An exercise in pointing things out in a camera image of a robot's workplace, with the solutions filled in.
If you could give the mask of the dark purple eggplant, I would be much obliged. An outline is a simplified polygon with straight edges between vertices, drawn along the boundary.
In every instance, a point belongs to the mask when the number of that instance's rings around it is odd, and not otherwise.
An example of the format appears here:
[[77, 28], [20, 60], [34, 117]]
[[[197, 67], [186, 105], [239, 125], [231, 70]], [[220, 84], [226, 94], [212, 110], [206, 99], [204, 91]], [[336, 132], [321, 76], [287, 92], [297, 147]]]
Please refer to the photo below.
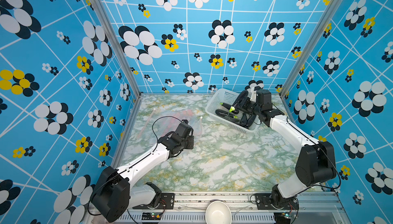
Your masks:
[[234, 106], [227, 103], [220, 103], [220, 105], [226, 108], [229, 112], [238, 114], [238, 110]]

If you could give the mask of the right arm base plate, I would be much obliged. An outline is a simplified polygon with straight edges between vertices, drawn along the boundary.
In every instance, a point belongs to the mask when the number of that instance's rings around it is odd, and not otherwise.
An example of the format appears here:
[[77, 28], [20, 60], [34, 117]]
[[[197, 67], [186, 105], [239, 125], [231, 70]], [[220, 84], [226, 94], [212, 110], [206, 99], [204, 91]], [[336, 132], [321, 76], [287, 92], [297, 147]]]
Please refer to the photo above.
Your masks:
[[297, 210], [299, 202], [295, 197], [282, 198], [276, 193], [256, 193], [252, 200], [258, 210]]

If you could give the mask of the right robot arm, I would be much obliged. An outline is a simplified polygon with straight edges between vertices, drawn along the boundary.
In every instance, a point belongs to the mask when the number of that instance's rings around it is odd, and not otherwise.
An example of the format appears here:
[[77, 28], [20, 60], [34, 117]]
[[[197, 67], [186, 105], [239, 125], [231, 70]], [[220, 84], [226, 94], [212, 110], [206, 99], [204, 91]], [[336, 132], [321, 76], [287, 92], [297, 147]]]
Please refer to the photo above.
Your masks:
[[306, 135], [271, 101], [271, 93], [259, 89], [249, 96], [248, 91], [240, 93], [238, 109], [257, 117], [261, 123], [278, 132], [299, 153], [295, 172], [285, 181], [275, 185], [271, 192], [271, 205], [276, 209], [285, 207], [300, 193], [314, 186], [334, 179], [338, 174], [334, 147]]

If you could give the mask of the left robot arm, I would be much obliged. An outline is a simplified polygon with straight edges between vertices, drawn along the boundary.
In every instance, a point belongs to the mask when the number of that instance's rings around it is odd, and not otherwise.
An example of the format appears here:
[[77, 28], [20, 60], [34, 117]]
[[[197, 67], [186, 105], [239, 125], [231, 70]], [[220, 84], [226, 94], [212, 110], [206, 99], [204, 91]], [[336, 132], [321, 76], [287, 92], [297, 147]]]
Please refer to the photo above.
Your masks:
[[93, 189], [89, 203], [110, 223], [125, 211], [137, 207], [155, 208], [160, 204], [162, 191], [153, 183], [134, 185], [157, 165], [194, 147], [193, 128], [182, 120], [175, 131], [157, 140], [157, 144], [135, 160], [118, 168], [105, 168]]

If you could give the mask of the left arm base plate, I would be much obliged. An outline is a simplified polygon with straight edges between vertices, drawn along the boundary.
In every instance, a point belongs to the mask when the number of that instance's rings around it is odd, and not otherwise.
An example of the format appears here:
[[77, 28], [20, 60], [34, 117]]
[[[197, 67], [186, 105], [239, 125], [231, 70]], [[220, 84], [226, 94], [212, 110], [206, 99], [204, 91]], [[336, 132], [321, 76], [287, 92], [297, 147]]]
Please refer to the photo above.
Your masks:
[[165, 209], [172, 210], [175, 203], [174, 193], [161, 193], [159, 196], [153, 198], [152, 202], [147, 205], [139, 205], [133, 207], [134, 210], [155, 210], [155, 209]]

